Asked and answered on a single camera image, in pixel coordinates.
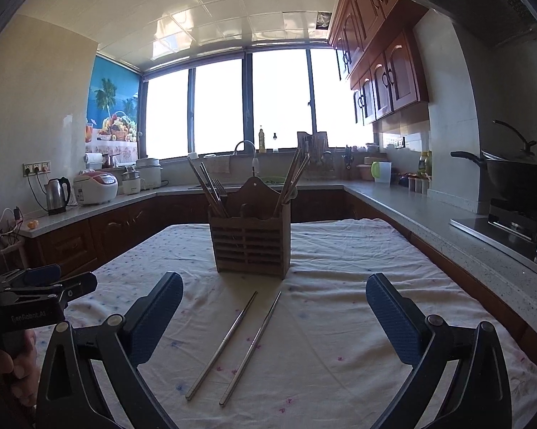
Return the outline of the person's left hand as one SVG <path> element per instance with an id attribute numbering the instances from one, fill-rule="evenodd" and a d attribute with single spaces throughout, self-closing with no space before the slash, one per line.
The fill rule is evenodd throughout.
<path id="1" fill-rule="evenodd" d="M 36 335 L 32 329 L 24 331 L 23 350 L 12 358 L 0 350 L 0 378 L 14 377 L 10 386 L 12 395 L 25 407 L 34 407 L 38 396 L 40 368 L 36 351 Z"/>

